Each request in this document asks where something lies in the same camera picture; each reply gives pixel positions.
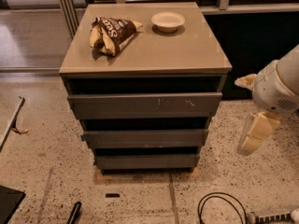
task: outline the cabinet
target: cabinet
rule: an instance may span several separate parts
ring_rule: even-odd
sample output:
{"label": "cabinet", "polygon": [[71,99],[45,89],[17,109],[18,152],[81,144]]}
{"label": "cabinet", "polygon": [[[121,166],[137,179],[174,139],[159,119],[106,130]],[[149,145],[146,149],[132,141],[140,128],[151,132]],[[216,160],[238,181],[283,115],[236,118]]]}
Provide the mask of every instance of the cabinet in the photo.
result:
{"label": "cabinet", "polygon": [[[91,58],[88,24],[97,8],[144,24],[144,32],[116,58]],[[171,35],[155,33],[150,16],[160,10],[178,11],[186,25]],[[198,21],[192,21],[194,15]],[[202,29],[202,19],[193,3],[88,6],[60,74],[101,171],[197,165],[231,69],[209,28]],[[202,43],[205,52],[181,52],[185,45]],[[154,44],[178,54],[151,56]]]}

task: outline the drawer gap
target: drawer gap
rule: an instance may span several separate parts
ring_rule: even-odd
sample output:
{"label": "drawer gap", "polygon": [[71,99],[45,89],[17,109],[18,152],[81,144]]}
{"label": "drawer gap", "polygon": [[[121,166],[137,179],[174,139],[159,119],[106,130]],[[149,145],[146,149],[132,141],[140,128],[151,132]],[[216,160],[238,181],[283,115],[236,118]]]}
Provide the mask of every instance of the drawer gap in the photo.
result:
{"label": "drawer gap", "polygon": [[205,129],[206,117],[167,119],[84,119],[85,131]]}
{"label": "drawer gap", "polygon": [[196,154],[198,147],[98,148],[96,156]]}
{"label": "drawer gap", "polygon": [[220,82],[221,76],[69,78],[67,90],[71,94],[214,92]]}

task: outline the gray drawer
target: gray drawer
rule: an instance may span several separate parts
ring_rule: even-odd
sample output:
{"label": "gray drawer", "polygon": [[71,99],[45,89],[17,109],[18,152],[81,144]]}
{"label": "gray drawer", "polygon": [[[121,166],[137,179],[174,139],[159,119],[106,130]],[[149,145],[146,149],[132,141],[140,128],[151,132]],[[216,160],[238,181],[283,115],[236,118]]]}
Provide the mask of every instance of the gray drawer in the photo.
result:
{"label": "gray drawer", "polygon": [[101,170],[193,168],[198,161],[199,156],[193,154],[96,157]]}
{"label": "gray drawer", "polygon": [[138,119],[214,116],[220,92],[69,95],[77,119]]}
{"label": "gray drawer", "polygon": [[87,131],[89,147],[200,147],[205,144],[208,130],[153,130],[153,131]]}

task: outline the gray floor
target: gray floor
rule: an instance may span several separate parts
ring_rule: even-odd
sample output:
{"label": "gray floor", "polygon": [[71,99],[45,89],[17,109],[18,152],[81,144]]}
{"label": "gray floor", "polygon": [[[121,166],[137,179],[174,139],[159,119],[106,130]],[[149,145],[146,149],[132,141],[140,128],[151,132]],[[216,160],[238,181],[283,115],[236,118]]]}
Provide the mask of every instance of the gray floor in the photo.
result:
{"label": "gray floor", "polygon": [[[1,39],[11,42],[0,47],[2,67],[17,62],[18,66],[59,67],[70,42],[59,12],[24,15],[18,11],[16,17],[4,13],[0,11]],[[245,157],[236,152],[238,140],[248,113],[259,109],[252,101],[221,102],[192,174],[102,176],[80,139],[82,130],[59,77],[0,75],[0,133],[19,102],[18,95],[26,99],[18,127],[30,130],[23,135],[11,132],[0,153],[0,185],[26,193],[9,223],[66,223],[74,203],[81,201],[79,223],[195,224],[199,223],[198,202],[213,191],[234,195],[247,212],[299,205],[299,118],[295,114],[282,116],[278,130]],[[119,193],[120,198],[107,198],[107,193]],[[233,208],[221,200],[207,203],[204,220],[240,223]]]}

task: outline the black cable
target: black cable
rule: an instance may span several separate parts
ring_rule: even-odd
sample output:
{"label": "black cable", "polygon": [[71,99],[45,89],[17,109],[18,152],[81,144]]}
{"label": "black cable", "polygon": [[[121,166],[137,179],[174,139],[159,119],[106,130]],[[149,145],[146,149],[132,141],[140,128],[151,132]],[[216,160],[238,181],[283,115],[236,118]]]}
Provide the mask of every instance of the black cable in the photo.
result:
{"label": "black cable", "polygon": [[245,211],[245,208],[244,206],[242,205],[242,203],[237,199],[235,198],[234,196],[230,195],[230,194],[227,194],[227,193],[224,193],[224,192],[212,192],[212,193],[209,193],[208,195],[206,195],[205,197],[203,197],[199,203],[198,203],[198,206],[197,206],[197,214],[198,214],[198,218],[199,218],[199,223],[200,224],[205,224],[205,222],[203,221],[202,219],[202,215],[203,215],[203,211],[204,211],[204,206],[206,204],[206,202],[209,200],[209,199],[212,199],[212,198],[220,198],[224,201],[226,201],[228,204],[230,204],[234,210],[237,212],[237,214],[239,215],[240,217],[240,220],[241,220],[241,223],[244,224],[243,222],[243,219],[242,219],[242,216],[241,214],[238,212],[238,210],[235,208],[235,206],[230,202],[228,201],[227,199],[219,196],[219,195],[223,195],[223,196],[228,196],[232,199],[234,199],[236,202],[238,202],[238,204],[241,206],[242,210],[243,210],[243,214],[244,214],[244,219],[245,219],[245,224],[248,224],[248,219],[247,219],[247,216],[246,216],[246,211]]}

